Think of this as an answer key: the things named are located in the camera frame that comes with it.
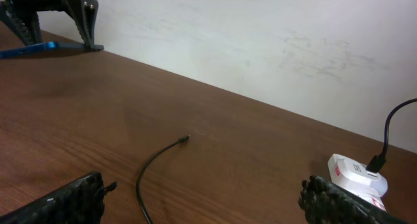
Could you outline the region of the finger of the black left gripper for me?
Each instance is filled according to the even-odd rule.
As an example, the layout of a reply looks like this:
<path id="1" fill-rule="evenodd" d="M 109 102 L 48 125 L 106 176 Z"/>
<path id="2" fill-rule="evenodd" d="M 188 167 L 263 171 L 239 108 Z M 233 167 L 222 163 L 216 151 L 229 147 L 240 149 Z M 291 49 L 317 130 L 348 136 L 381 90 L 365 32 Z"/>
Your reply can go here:
<path id="1" fill-rule="evenodd" d="M 16 8 L 12 2 L 1 2 L 1 21 L 26 46 L 42 42 L 38 14 Z"/>
<path id="2" fill-rule="evenodd" d="M 95 44 L 94 29 L 98 14 L 97 0 L 63 0 L 65 12 L 74 20 L 84 46 L 88 51 L 102 51 L 103 45 Z"/>

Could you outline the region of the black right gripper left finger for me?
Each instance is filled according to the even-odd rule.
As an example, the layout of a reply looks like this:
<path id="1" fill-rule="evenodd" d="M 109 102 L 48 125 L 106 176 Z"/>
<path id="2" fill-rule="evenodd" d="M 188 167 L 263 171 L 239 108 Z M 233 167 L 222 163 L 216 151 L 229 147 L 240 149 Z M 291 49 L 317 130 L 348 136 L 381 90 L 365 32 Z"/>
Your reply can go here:
<path id="1" fill-rule="evenodd" d="M 93 171 L 51 193 L 1 216 L 1 224 L 100 224 L 104 197 L 117 187 L 105 186 Z"/>

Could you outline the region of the blue Galaxy smartphone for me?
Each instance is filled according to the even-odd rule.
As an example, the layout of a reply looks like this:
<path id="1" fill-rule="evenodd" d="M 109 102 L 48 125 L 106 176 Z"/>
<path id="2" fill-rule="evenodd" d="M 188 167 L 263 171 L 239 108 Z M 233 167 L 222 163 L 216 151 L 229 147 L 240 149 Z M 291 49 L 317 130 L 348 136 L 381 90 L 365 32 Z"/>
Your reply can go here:
<path id="1" fill-rule="evenodd" d="M 93 45 L 88 48 L 84 44 L 69 43 L 69 42 L 45 42 L 34 44 L 30 46 L 24 46 L 21 48 L 9 49 L 1 51 L 1 59 L 11 59 L 16 57 L 24 57 L 28 55 L 37 55 L 38 53 L 44 53 L 49 51 L 85 51 L 85 52 L 96 52 L 102 51 L 103 45 Z"/>

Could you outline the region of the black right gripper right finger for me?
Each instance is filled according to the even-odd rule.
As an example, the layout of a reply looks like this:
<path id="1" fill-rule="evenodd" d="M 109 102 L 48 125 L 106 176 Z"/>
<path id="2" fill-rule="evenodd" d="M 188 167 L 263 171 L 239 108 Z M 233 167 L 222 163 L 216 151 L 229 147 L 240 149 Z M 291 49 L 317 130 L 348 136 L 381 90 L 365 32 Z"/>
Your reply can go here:
<path id="1" fill-rule="evenodd" d="M 298 205 L 309 224 L 407 224 L 320 176 L 302 181 Z"/>

